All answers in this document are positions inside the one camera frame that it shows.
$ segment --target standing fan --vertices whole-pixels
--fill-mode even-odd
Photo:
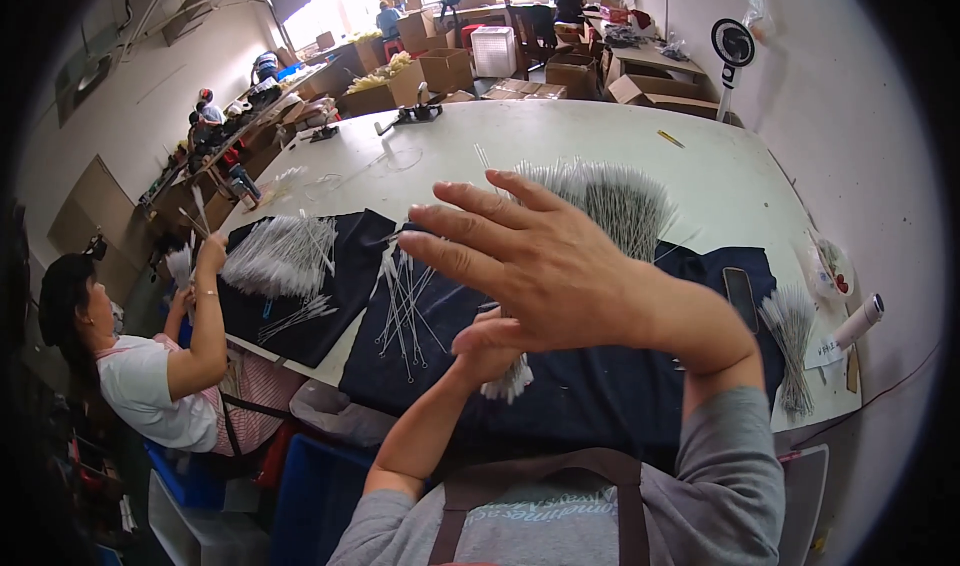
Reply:
[[[463,0],[439,0],[440,10],[439,10],[439,23],[444,23],[444,17],[447,16],[447,9],[450,9],[450,13],[453,14],[453,29],[456,32],[454,35],[454,46],[458,49],[463,48],[463,41],[460,40],[460,19],[457,18],[457,8],[456,6],[460,4]]]
[[[723,97],[717,109],[717,121],[722,122],[730,110],[730,97],[740,82],[740,69],[750,66],[757,55],[757,46],[747,27],[729,18],[717,20],[710,39],[713,41],[713,50],[724,63],[723,72],[720,74],[724,87]]]

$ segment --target red stool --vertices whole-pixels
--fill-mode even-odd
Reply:
[[[403,51],[403,44],[401,42],[400,37],[397,37],[396,39],[390,39],[390,41],[383,42],[383,52],[387,55],[388,62],[390,62],[390,57],[391,55],[393,55],[392,53],[390,53],[391,49],[395,49],[393,53],[400,53],[401,51]]]
[[[471,24],[470,26],[464,26],[460,29],[460,41],[462,41],[464,49],[470,53],[474,52],[474,42],[471,41],[471,34],[473,34],[477,28],[483,28],[484,26],[486,26],[486,24]]]

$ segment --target white basket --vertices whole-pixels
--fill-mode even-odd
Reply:
[[[156,470],[147,520],[176,566],[259,566],[270,558],[270,537],[246,514],[180,507]]]
[[[470,33],[478,78],[510,78],[517,71],[517,41],[509,26],[484,26]]]

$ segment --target white container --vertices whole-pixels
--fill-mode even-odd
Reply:
[[[827,445],[781,455],[786,484],[786,512],[780,535],[779,566],[803,566],[820,519],[820,505],[830,463]]]
[[[484,26],[470,33],[478,78],[510,78],[517,71],[517,40],[509,26]]]
[[[245,514],[180,507],[150,471],[147,520],[176,566],[259,566],[270,560],[270,536]]]

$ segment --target blue plastic crate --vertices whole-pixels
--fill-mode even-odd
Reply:
[[[150,439],[143,440],[153,469],[163,479],[170,494],[182,507],[222,510],[227,496],[226,482],[210,472],[198,460],[191,459],[185,474],[177,472],[177,464],[166,458],[166,448]]]
[[[330,559],[373,463],[370,453],[294,436],[270,532],[272,566],[325,564]]]
[[[286,78],[287,76],[289,76],[289,75],[293,74],[294,72],[296,72],[297,69],[298,69],[300,66],[302,66],[303,64],[304,64],[304,62],[296,62],[296,63],[295,63],[293,66],[291,66],[290,68],[283,68],[281,71],[279,71],[279,72],[276,73],[276,79],[277,79],[278,81],[283,80],[283,79]]]

